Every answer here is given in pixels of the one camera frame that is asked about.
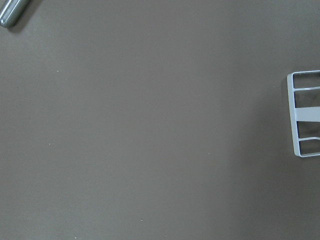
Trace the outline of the metal test tube black cap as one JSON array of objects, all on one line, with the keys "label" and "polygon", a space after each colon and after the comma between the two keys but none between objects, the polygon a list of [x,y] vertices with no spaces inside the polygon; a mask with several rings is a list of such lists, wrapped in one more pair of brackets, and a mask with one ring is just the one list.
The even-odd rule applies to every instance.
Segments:
[{"label": "metal test tube black cap", "polygon": [[6,0],[0,8],[0,25],[7,29],[13,27],[30,2],[30,0]]}]

